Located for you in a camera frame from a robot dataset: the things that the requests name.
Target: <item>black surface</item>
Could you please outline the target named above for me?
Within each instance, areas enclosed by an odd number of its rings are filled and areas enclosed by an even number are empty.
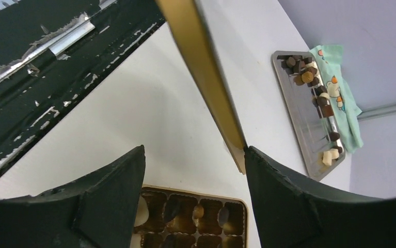
[[[25,67],[0,83],[0,162],[35,136],[5,161],[0,176],[164,23],[153,0],[118,0],[101,12],[98,5],[99,0],[22,0],[0,11],[0,65],[20,58],[39,40],[41,24],[53,32],[86,12],[96,26],[65,51],[67,60],[47,51],[31,62],[40,69],[37,77]],[[64,107],[64,101],[71,103]]]
[[[129,247],[145,150],[36,197],[0,200],[0,247]]]
[[[396,247],[396,199],[337,190],[245,152],[262,247]]]

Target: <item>brown muffin tray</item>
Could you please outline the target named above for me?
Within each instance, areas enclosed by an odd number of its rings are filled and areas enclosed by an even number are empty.
[[[148,220],[134,233],[142,248],[246,247],[247,210],[241,200],[144,187]]]
[[[277,51],[271,60],[307,173],[320,181],[345,159],[345,150],[330,100],[321,95],[328,93],[315,58],[309,52]]]

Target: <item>white table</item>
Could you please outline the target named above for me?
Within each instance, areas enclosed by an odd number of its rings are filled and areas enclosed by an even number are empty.
[[[277,0],[204,1],[248,145],[305,174],[270,62],[308,47]],[[137,145],[144,183],[240,198],[249,247],[259,247],[240,174],[164,24],[0,179],[0,198],[36,195],[90,173]],[[349,190],[351,156],[323,182]]]

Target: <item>green cloth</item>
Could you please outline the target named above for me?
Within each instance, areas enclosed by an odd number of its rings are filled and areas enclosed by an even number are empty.
[[[330,103],[345,149],[354,153],[363,146],[357,116],[362,110],[356,105],[347,81],[341,74],[341,45],[318,45],[310,50],[316,59],[320,74],[330,95]]]

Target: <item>baking tray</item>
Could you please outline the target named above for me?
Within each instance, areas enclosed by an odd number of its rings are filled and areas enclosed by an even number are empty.
[[[318,85],[299,86],[295,83],[295,77],[299,74],[293,73],[292,69],[286,65],[286,59],[294,55],[300,55],[303,59],[311,57],[313,62],[307,67],[313,66],[319,71],[315,58],[309,52],[277,51],[272,55],[271,60],[298,139],[307,173],[312,179],[320,181],[345,159],[345,149],[342,149],[339,157],[332,161],[331,166],[326,166],[321,162],[324,151],[335,146],[343,148],[340,139],[335,142],[330,141],[329,134],[331,132],[339,133],[338,125],[334,115],[325,117],[324,109],[315,107],[312,103],[312,99],[317,97],[315,90],[312,89],[324,86],[320,73],[316,76],[319,78]]]
[[[143,187],[140,195],[149,209],[148,220],[134,227],[142,248],[247,247],[247,208],[241,200],[158,187]],[[169,214],[175,208],[175,215]]]

